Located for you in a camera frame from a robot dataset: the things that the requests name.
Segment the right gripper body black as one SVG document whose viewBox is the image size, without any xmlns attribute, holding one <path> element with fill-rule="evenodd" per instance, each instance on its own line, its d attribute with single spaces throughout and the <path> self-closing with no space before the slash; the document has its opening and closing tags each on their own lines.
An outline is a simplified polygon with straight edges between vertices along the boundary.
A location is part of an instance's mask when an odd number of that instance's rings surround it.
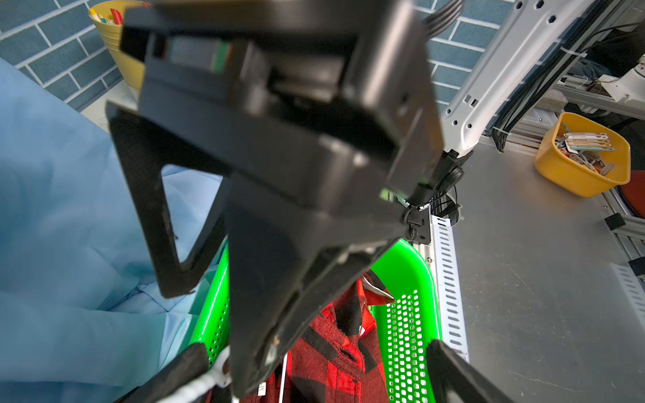
<svg viewBox="0 0 645 403">
<path fill-rule="evenodd" d="M 138 113 L 312 205 L 305 179 L 383 176 L 402 220 L 443 152 L 411 1 L 167 1 L 130 8 L 121 50 L 144 64 Z"/>
</svg>

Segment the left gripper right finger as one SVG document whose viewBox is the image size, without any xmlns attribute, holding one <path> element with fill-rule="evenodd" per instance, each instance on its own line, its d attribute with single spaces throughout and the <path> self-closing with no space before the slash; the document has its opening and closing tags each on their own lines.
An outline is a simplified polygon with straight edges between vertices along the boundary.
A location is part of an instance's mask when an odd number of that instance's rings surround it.
<svg viewBox="0 0 645 403">
<path fill-rule="evenodd" d="M 463 402 L 513 403 L 503 391 L 439 339 L 428 345 L 426 361 L 436 402 L 448 402 L 448 394 L 453 392 Z"/>
</svg>

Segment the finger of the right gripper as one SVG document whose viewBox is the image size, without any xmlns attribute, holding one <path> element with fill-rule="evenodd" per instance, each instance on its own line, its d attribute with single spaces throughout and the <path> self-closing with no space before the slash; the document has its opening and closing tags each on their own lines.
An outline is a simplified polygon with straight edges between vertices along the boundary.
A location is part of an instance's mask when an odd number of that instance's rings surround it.
<svg viewBox="0 0 645 403">
<path fill-rule="evenodd" d="M 106 115 L 161 294 L 165 298 L 186 295 L 201 280 L 225 239 L 223 214 L 230 183 L 222 182 L 223 193 L 214 198 L 188 257 L 179 260 L 161 171 L 174 165 L 228 176 L 230 169 L 133 109 L 108 102 Z"/>
<path fill-rule="evenodd" d="M 244 398 L 287 360 L 322 309 L 403 235 L 402 209 L 381 197 L 383 176 L 305 179 L 312 205 L 234 176 L 224 213 L 229 241 L 233 392 Z"/>
</svg>

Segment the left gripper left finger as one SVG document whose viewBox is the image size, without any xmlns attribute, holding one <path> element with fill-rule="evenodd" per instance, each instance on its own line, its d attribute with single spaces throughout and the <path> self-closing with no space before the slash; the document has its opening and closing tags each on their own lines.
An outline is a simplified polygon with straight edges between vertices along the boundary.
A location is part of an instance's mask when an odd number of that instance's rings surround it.
<svg viewBox="0 0 645 403">
<path fill-rule="evenodd" d="M 191 344 L 145 384 L 117 399 L 117 402 L 157 402 L 207 372 L 206 346 Z"/>
</svg>

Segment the light blue shirt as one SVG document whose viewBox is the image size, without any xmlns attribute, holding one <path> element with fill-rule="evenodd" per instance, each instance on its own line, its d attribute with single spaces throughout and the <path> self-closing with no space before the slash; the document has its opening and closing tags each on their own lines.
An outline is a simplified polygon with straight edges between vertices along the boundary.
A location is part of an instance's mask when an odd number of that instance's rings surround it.
<svg viewBox="0 0 645 403">
<path fill-rule="evenodd" d="M 171 362 L 208 292 L 166 299 L 110 135 L 1 65 L 1 399 L 111 402 Z"/>
</svg>

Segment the red black plaid shirt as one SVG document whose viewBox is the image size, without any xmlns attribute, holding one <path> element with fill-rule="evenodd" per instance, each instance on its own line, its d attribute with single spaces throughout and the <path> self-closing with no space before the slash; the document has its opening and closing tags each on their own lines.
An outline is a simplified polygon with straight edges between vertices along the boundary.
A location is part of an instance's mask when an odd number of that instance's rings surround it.
<svg viewBox="0 0 645 403">
<path fill-rule="evenodd" d="M 371 270 L 322 309 L 279 367 L 242 402 L 387 402 L 376 320 L 394 298 Z"/>
</svg>

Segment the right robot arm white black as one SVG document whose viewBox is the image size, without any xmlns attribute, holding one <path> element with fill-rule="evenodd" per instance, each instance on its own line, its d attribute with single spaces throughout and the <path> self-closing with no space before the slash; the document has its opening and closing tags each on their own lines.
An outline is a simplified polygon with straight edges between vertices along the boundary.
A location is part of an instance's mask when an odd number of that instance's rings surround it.
<svg viewBox="0 0 645 403">
<path fill-rule="evenodd" d="M 126 12 L 144 64 L 136 110 L 107 106 L 161 292 L 186 294 L 232 255 L 233 389 L 260 384 L 316 309 L 413 231 L 465 176 L 458 309 L 470 362 L 520 401 L 644 398 L 643 317 L 600 207 L 485 126 L 588 1 L 518 1 L 445 109 L 410 1 L 163 1 Z"/>
</svg>

